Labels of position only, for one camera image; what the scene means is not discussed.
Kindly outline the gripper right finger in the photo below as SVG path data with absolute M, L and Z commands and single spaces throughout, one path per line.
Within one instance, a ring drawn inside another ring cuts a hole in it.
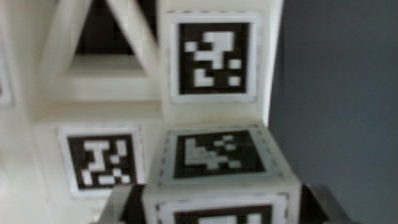
M 326 185 L 303 185 L 299 224 L 360 224 Z

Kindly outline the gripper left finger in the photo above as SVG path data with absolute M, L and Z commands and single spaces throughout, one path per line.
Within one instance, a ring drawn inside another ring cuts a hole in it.
M 125 185 L 113 189 L 100 220 L 95 224 L 146 224 L 143 185 Z

